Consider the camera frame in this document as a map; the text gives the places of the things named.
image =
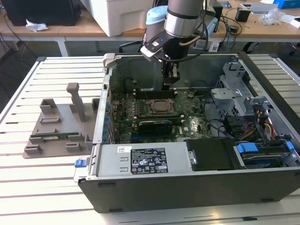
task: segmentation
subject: barcode sticker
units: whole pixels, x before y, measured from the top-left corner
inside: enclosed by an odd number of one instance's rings
[[[130,152],[131,146],[118,146],[118,153]]]

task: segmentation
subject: blue box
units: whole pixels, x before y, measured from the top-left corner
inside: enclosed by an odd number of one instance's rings
[[[300,0],[274,0],[274,4],[279,4],[278,8],[300,8]]]

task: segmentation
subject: circuit board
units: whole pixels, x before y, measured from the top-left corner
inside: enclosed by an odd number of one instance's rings
[[[179,90],[175,98],[139,99],[132,94],[113,99],[116,143],[182,142],[188,138],[210,138],[211,131],[203,117],[202,96],[189,96]],[[141,135],[139,122],[171,121],[168,135]]]

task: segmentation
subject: blue latch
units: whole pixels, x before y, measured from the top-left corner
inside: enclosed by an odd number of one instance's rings
[[[78,159],[75,162],[75,168],[86,167],[86,159]]]
[[[238,146],[239,153],[258,152],[258,148],[255,143],[240,143]]]
[[[286,142],[286,146],[288,147],[290,152],[292,152],[292,150],[295,148],[294,145],[291,142]]]

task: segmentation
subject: red wire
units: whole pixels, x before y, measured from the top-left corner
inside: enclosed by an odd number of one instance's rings
[[[247,124],[247,126],[245,127],[245,133],[247,132],[247,127],[248,127],[250,124],[253,124],[253,123],[250,122],[250,123]]]
[[[275,129],[274,129],[274,126],[272,124],[269,124],[269,125],[272,128],[272,134],[271,134],[272,138],[273,138],[273,140],[275,140]]]

